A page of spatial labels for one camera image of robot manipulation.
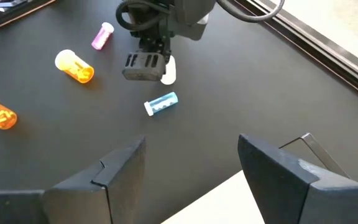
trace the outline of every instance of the white cap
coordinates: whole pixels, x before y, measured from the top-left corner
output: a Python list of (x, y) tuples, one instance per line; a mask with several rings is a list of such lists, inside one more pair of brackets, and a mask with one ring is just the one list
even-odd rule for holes
[(102, 27), (104, 28), (105, 31), (109, 32), (110, 34), (114, 32), (114, 27), (108, 22), (102, 23)]
[(154, 115), (153, 108), (150, 106), (149, 102), (144, 103), (144, 107), (146, 108), (147, 114), (149, 114), (149, 116)]
[(164, 85), (171, 85), (177, 79), (177, 65), (175, 63), (175, 58), (171, 55), (169, 62), (166, 66), (166, 73), (162, 75), (161, 82)]
[(59, 54), (56, 55), (55, 58), (55, 65), (59, 70), (64, 70), (65, 68), (62, 68), (60, 65), (60, 62), (62, 60), (66, 60), (67, 59), (67, 55), (75, 55), (75, 53), (72, 50), (62, 50), (61, 52), (59, 52)]

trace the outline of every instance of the black table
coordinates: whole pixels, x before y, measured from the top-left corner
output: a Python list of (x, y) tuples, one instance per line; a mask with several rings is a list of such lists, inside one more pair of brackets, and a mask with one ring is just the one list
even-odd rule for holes
[[(239, 133), (281, 145), (311, 132), (358, 181), (355, 91), (218, 6), (199, 42), (173, 39), (173, 86), (127, 81), (137, 40), (116, 23), (116, 5), (65, 0), (0, 29), (0, 102), (19, 116), (0, 131), (0, 189), (51, 187), (138, 134), (147, 137), (138, 223), (160, 223), (238, 172)], [(104, 21), (116, 31), (97, 52)], [(63, 49), (95, 68), (90, 83), (55, 68)], [(149, 117), (143, 103), (172, 90), (179, 104)]]

